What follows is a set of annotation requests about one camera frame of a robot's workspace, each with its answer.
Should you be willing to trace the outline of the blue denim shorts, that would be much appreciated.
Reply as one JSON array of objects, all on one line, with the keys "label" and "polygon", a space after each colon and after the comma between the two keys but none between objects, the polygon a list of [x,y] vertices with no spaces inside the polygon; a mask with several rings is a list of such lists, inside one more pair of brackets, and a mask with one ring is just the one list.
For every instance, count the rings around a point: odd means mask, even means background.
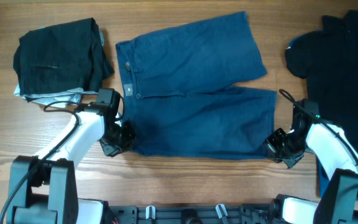
[{"label": "blue denim shorts", "polygon": [[277,94],[243,86],[267,73],[244,11],[143,34],[116,53],[134,152],[267,157]]}]

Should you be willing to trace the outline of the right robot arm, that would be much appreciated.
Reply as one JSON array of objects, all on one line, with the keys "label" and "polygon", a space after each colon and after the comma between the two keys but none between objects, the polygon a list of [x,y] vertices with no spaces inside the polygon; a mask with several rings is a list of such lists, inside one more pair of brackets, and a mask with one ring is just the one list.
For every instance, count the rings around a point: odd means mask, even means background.
[{"label": "right robot arm", "polygon": [[279,128],[264,141],[268,158],[292,168],[307,151],[315,154],[329,180],[318,203],[279,195],[268,219],[277,223],[358,223],[358,154],[344,131],[318,114],[318,104],[293,104],[290,132]]}]

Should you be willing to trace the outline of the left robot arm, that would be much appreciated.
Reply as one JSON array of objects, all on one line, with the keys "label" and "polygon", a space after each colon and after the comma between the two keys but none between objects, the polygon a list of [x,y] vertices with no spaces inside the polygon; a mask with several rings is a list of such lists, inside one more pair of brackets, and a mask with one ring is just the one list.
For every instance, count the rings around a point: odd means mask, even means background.
[{"label": "left robot arm", "polygon": [[107,157],[130,151],[135,133],[118,112],[123,104],[116,90],[102,88],[96,101],[69,111],[70,122],[51,146],[17,156],[0,223],[118,223],[106,201],[78,197],[75,170],[96,142]]}]

